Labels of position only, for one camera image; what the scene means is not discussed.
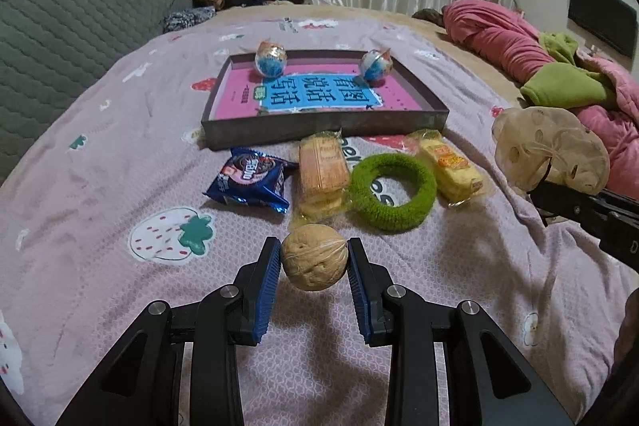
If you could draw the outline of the brown walnut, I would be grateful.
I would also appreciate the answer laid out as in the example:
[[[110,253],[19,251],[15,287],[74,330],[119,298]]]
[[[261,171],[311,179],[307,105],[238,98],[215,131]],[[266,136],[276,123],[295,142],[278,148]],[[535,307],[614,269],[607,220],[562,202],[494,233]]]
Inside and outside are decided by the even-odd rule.
[[[282,242],[282,264],[294,287],[322,291],[337,283],[347,269],[349,250],[335,229],[309,224],[293,230]]]

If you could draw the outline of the beige spotted hair scrunchie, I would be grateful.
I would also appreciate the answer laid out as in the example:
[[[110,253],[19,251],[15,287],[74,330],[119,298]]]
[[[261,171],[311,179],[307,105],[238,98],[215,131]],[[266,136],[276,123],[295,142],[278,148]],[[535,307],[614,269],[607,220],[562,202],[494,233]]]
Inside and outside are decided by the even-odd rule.
[[[599,137],[562,108],[503,110],[492,126],[495,161],[508,183],[524,192],[548,180],[583,194],[599,194],[610,157]]]

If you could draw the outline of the surprise egg toy left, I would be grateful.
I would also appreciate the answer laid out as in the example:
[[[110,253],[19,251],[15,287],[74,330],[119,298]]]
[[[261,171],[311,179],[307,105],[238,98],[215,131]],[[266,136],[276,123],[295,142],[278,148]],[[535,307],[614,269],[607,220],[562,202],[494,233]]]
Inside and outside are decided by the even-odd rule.
[[[254,55],[254,67],[261,77],[273,79],[280,77],[287,65],[287,52],[281,44],[271,40],[262,41],[256,55]]]

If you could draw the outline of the green fuzzy hair scrunchie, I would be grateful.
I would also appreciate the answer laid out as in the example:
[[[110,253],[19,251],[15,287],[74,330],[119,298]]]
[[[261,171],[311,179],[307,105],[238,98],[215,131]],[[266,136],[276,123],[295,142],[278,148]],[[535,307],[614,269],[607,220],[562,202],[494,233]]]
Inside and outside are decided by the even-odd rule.
[[[423,224],[437,198],[437,181],[412,156],[378,153],[353,168],[349,195],[352,209],[368,226],[400,234]]]

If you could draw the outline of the blue oreo cookie packet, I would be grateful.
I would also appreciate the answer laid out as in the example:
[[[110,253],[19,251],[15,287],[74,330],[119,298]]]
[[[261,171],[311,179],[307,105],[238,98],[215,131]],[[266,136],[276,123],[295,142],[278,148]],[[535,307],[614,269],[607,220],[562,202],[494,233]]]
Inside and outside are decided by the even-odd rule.
[[[286,214],[290,202],[284,196],[284,183],[298,168],[294,161],[234,147],[204,195],[225,205],[264,206]]]

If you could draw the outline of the green fleece garment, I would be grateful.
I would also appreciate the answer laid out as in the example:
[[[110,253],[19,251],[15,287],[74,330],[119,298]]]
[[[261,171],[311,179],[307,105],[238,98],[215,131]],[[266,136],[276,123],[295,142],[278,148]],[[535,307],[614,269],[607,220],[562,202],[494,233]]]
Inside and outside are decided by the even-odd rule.
[[[579,67],[578,42],[565,32],[541,32],[538,42],[552,62],[538,69],[520,92],[528,104],[574,109],[616,107],[612,81],[602,72]]]

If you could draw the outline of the dark shallow box tray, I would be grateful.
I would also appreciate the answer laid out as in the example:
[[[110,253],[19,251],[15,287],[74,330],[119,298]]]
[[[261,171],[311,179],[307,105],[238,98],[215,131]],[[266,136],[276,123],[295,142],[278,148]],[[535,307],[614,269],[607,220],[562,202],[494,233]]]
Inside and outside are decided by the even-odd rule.
[[[287,53],[286,68],[303,64],[354,64],[359,72],[363,55],[362,51],[353,50],[291,50]],[[424,127],[443,130],[449,114],[444,101],[397,57],[392,61],[393,68],[388,75],[417,96],[421,105],[419,110],[303,110],[301,113],[262,113],[251,118],[212,120],[210,113],[219,79],[233,66],[256,70],[254,53],[232,55],[216,77],[201,117],[206,144],[212,150],[222,150],[298,141],[323,131],[338,131],[344,136],[378,136],[409,134]]]

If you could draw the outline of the yellow wafer cake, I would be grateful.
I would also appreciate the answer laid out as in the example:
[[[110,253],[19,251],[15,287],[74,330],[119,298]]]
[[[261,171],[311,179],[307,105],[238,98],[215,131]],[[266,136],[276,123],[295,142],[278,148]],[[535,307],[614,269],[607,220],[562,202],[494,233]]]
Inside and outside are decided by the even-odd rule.
[[[423,129],[404,139],[407,150],[434,174],[438,191],[450,206],[478,197],[487,187],[483,174],[439,131]]]

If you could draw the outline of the black television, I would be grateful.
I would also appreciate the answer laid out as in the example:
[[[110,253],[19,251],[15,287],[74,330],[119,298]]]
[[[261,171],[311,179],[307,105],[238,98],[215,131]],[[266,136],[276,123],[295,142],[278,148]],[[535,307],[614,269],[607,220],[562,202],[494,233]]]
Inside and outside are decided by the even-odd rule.
[[[568,19],[616,52],[633,58],[637,11],[623,0],[569,0]]]

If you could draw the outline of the surprise egg toy right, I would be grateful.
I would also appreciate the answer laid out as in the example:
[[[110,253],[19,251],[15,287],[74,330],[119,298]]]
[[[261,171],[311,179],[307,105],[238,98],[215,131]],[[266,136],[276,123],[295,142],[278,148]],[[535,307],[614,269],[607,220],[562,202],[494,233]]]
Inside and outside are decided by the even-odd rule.
[[[377,82],[392,70],[393,61],[389,49],[373,49],[366,52],[359,61],[359,75],[366,82]]]

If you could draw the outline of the pink strawberry print blanket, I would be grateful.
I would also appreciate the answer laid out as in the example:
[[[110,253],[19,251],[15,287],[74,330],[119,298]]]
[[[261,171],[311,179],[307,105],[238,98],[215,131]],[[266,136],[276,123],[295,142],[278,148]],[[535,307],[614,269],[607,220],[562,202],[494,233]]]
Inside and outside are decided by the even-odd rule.
[[[374,20],[208,23],[114,64],[27,151],[1,188],[1,380],[32,423],[56,422],[155,299],[196,302],[231,282],[289,216],[224,206],[206,189],[228,159],[195,135],[207,81],[271,38],[288,49],[383,46],[447,106],[449,142],[490,176],[481,197],[434,205],[418,228],[336,226],[430,302],[471,298],[581,418],[613,368],[637,276],[572,223],[545,226],[508,186],[490,128],[505,101],[437,44]]]

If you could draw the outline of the blue patterned cloth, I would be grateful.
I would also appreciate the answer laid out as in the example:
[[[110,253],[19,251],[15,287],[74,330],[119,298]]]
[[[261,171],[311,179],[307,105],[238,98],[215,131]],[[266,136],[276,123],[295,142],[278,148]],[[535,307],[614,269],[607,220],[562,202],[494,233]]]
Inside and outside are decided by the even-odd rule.
[[[163,32],[180,31],[192,28],[199,24],[205,23],[216,16],[216,8],[214,6],[204,6],[203,8],[194,8],[173,12],[166,16],[163,22]]]

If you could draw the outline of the pink quilt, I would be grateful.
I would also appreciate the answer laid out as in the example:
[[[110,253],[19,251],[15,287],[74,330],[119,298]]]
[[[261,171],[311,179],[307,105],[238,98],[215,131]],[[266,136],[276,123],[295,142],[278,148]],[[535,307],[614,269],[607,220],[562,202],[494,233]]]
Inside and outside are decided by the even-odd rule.
[[[449,39],[502,69],[523,84],[552,62],[538,42],[541,32],[515,12],[486,0],[456,0],[442,9]],[[613,84],[616,107],[569,109],[603,142],[611,160],[607,188],[638,197],[638,82],[611,59],[577,52],[579,67],[604,73]]]

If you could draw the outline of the orange-back wafer cake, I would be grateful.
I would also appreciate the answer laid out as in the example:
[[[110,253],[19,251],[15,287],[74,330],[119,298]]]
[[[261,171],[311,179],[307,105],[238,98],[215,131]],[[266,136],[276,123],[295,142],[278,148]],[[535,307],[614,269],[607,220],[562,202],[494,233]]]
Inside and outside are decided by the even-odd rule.
[[[303,139],[298,149],[299,187],[289,229],[324,223],[349,209],[351,171],[341,133],[323,131]]]

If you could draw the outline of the surprise egg toy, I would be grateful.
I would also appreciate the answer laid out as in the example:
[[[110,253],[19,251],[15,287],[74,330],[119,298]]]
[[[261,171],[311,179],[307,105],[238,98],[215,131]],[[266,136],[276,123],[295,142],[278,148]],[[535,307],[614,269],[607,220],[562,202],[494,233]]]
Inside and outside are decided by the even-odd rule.
[[[271,40],[262,41],[256,55],[254,55],[254,67],[261,77],[273,79],[280,77],[287,65],[287,52],[281,44]]]
[[[377,82],[392,70],[393,61],[389,49],[373,49],[366,52],[359,61],[359,75],[366,82]]]

